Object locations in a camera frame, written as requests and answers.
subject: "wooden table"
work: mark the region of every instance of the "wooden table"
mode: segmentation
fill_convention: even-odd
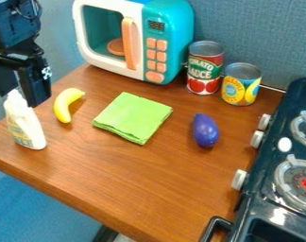
[[[73,122],[61,124],[54,97],[68,88],[86,92],[71,106]],[[172,106],[174,112],[142,147],[92,126],[121,92]],[[231,106],[216,95],[186,91],[184,76],[167,86],[82,65],[53,85],[53,97],[36,108],[47,148],[30,150],[11,139],[0,121],[0,170],[136,241],[197,241],[212,216],[233,219],[236,169],[247,169],[256,151],[249,140],[260,116],[272,113],[281,93],[261,89],[249,107]],[[196,112],[220,129],[214,148],[193,139]]]

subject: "folded green cloth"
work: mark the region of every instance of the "folded green cloth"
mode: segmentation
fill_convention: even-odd
[[[172,111],[161,103],[121,93],[93,120],[93,125],[144,145]]]

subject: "orange button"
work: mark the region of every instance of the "orange button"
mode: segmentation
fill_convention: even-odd
[[[153,49],[148,49],[146,50],[146,56],[149,58],[149,59],[152,59],[154,60],[157,56],[157,52]]]
[[[158,50],[165,51],[167,49],[167,41],[158,41]]]
[[[158,61],[166,62],[166,54],[164,52],[158,52]]]
[[[153,82],[161,83],[164,80],[164,75],[162,75],[161,73],[146,72],[145,76],[148,80]]]
[[[158,63],[158,72],[166,72],[166,64],[164,63]]]
[[[157,46],[157,39],[146,38],[146,46],[151,49],[155,49]]]
[[[147,61],[147,68],[151,70],[155,70],[157,68],[157,63],[153,60]]]

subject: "can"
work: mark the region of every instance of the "can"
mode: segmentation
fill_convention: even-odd
[[[199,95],[210,95],[219,88],[224,48],[220,43],[201,41],[189,46],[187,88]]]
[[[235,106],[247,106],[255,102],[262,79],[261,70],[249,63],[237,62],[225,69],[221,96]]]

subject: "yellow banana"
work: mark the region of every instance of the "yellow banana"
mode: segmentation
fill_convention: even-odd
[[[71,122],[69,105],[81,98],[83,95],[85,95],[85,93],[80,91],[78,88],[68,88],[57,96],[53,105],[53,110],[59,121],[62,123]]]

